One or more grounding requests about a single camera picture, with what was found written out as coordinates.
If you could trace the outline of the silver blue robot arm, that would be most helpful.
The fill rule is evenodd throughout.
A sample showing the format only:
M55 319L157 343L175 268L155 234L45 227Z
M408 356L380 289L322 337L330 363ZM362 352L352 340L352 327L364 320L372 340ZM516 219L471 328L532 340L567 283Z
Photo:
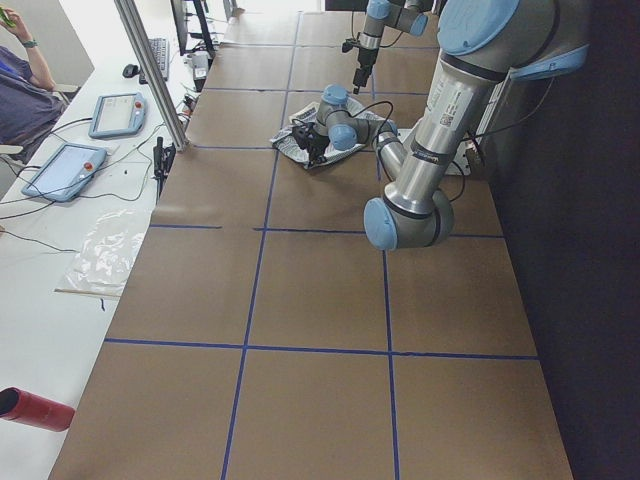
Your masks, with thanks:
M364 228L379 250L444 240L454 224L439 184L490 89L504 81L571 73L586 59L589 1L448 1L439 9L440 54L423 117L408 144L390 121L359 118L349 93L325 88L314 121L292 133L311 162L328 146L369 144L389 175L382 195L367 202Z
M362 31L355 37L346 39L342 52L352 49L358 52L358 67L353 77L353 93L358 94L373 72L379 50L383 47L382 37L386 28L392 28L400 34L421 36L427 26L427 13L433 8L434 1L388 1L370 0L365 9L365 21Z

